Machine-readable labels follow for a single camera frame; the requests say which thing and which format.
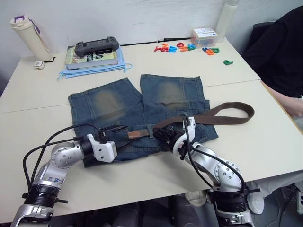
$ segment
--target faded denim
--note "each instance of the faded denim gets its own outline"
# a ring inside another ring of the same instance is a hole
[[[126,125],[127,130],[107,135],[117,146],[115,161],[126,161],[166,151],[152,134],[152,125],[169,117],[200,114],[209,110],[202,83],[197,78],[141,75],[142,94],[128,78],[69,96],[72,123],[91,123],[99,128]],[[129,140],[129,131],[148,129],[150,136]],[[75,129],[77,136],[96,133],[90,127]],[[195,141],[217,138],[213,125],[197,124]],[[84,160],[85,167],[100,164],[94,158]]]

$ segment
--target black gamepad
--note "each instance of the black gamepad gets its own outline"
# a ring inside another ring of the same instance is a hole
[[[118,41],[114,37],[109,36],[107,39],[100,39],[87,43],[79,42],[76,43],[75,53],[82,58],[86,53],[105,49],[113,49],[114,51],[119,49]]]

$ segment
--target water bottle lid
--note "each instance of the water bottle lid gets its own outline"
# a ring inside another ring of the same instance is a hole
[[[237,6],[239,4],[239,0],[227,0],[226,3],[230,6]]]
[[[33,25],[28,16],[21,15],[10,20],[10,25],[15,31],[26,29]]]

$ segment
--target blue face mask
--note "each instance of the blue face mask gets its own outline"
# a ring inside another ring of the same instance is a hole
[[[101,66],[101,67],[93,67],[88,69],[80,69],[80,70],[63,70],[59,72],[59,77],[57,78],[57,81],[59,81],[61,78],[66,77],[77,77],[87,74],[93,74],[93,73],[99,73],[99,72],[107,72],[107,71],[114,71],[114,70],[121,70],[123,69],[124,72],[126,72],[128,69],[131,69],[133,67],[132,64],[125,63],[122,50],[119,48],[116,50],[117,56],[118,56],[118,64],[117,65],[109,65],[109,66]]]

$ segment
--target person's hand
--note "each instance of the person's hand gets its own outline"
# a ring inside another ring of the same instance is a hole
[[[303,100],[300,98],[293,98],[285,96],[274,89],[267,86],[263,81],[262,84],[266,89],[276,98],[281,106],[288,112],[291,117],[303,116]]]

